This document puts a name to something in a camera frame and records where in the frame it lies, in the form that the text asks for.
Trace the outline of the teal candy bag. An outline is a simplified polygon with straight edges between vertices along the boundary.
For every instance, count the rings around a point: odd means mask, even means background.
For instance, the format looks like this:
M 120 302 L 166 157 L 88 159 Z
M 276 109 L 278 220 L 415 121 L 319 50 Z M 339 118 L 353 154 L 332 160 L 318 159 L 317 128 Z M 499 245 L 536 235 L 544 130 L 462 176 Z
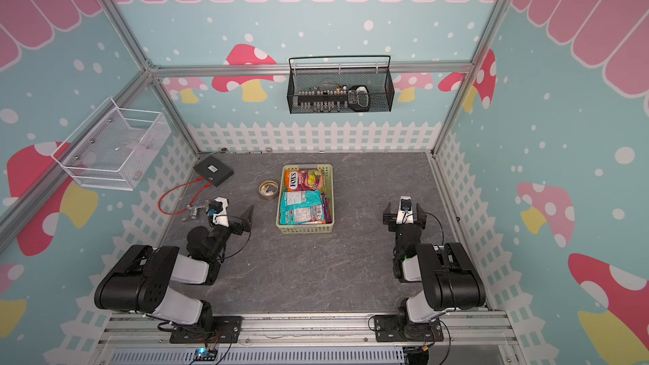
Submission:
M 279 223 L 293 226 L 302 224 L 324 224 L 322 194 L 318 190 L 289 191 L 282 196 Z

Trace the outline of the yellow Fox's fruits bag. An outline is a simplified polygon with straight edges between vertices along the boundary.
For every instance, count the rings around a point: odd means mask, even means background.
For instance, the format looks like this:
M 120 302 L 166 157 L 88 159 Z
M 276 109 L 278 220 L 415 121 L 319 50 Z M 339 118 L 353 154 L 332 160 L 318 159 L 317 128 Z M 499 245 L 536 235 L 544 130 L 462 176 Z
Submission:
M 284 184 L 288 192 L 322 191 L 325 176 L 319 169 L 286 170 Z

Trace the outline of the purple candy bag back side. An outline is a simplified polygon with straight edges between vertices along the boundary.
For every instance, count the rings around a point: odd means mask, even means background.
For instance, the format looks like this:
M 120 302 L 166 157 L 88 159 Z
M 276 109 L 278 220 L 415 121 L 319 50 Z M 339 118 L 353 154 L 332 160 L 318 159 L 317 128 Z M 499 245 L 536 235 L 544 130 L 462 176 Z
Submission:
M 324 223 L 325 224 L 331 224 L 332 223 L 332 214 L 331 214 L 331 202 L 330 199 L 326 196 L 326 194 L 321 194 L 322 196 L 322 207 L 323 207 L 323 216 L 324 216 Z

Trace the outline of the green plastic basket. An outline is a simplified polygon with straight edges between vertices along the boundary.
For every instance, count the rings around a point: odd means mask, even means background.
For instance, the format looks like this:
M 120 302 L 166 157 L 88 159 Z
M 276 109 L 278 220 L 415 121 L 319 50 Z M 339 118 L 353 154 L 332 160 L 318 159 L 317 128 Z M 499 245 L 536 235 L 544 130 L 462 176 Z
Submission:
M 324 173 L 324 189 L 321 194 L 326 194 L 331 202 L 331 214 L 332 214 L 332 223 L 331 224 L 302 224 L 302 225 L 293 225 L 286 226 L 279 223 L 280 216 L 280 203 L 282 196 L 285 192 L 288 192 L 284 184 L 284 172 L 286 170 L 309 170 L 309 169 L 319 169 Z M 320 164 L 310 164 L 310 165 L 285 165 L 282 169 L 282 178 L 280 180 L 281 191 L 279 194 L 279 201 L 277 202 L 277 213 L 275 214 L 275 224 L 278 229 L 283 234 L 308 234 L 308 233 L 331 233 L 333 226 L 336 222 L 336 213 L 335 213 L 335 195 L 334 195 L 334 171 L 333 165 L 320 163 Z

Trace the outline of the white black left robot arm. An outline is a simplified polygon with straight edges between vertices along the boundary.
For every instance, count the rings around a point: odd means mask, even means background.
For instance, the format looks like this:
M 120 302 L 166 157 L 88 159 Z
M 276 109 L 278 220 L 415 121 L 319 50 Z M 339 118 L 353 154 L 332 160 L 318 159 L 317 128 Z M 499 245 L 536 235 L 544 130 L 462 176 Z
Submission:
M 201 334 L 212 331 L 216 326 L 211 305 L 174 290 L 170 284 L 213 285 L 228 258 L 229 238 L 251 232 L 254 211 L 250 206 L 241 216 L 230 216 L 223 201 L 211 203 L 211 224 L 190 230 L 186 255 L 176 246 L 131 246 L 98 284 L 96 307 L 145 314 Z

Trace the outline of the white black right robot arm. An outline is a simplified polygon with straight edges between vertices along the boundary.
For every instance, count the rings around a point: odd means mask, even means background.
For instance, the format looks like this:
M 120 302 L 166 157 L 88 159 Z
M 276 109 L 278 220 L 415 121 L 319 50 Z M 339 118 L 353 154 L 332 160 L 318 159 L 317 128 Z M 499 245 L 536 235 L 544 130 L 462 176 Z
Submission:
M 441 223 L 407 196 L 400 198 L 396 212 L 389 205 L 382 215 L 383 224 L 395 234 L 394 277 L 401 283 L 422 286 L 418 294 L 400 303 L 396 323 L 402 329 L 429 324 L 456 310 L 481 307 L 487 299 L 478 271 L 461 243 L 421 241 L 429 218 Z

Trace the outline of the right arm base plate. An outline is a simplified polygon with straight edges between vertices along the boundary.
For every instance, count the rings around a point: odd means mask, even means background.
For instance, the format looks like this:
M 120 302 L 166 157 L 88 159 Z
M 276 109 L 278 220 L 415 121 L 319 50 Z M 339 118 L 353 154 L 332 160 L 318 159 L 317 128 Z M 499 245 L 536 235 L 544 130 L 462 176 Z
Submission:
M 377 342 L 422 342 L 432 344 L 444 341 L 442 325 L 438 320 L 412 323 L 396 314 L 377 314 L 368 320 Z

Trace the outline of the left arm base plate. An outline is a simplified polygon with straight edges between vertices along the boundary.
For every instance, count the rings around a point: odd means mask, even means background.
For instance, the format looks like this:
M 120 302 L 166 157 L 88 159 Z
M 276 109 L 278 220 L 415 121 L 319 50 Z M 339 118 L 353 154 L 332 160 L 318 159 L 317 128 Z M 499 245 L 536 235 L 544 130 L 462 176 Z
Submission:
M 171 344 L 237 343 L 242 330 L 242 316 L 214 316 L 207 322 L 174 326 Z

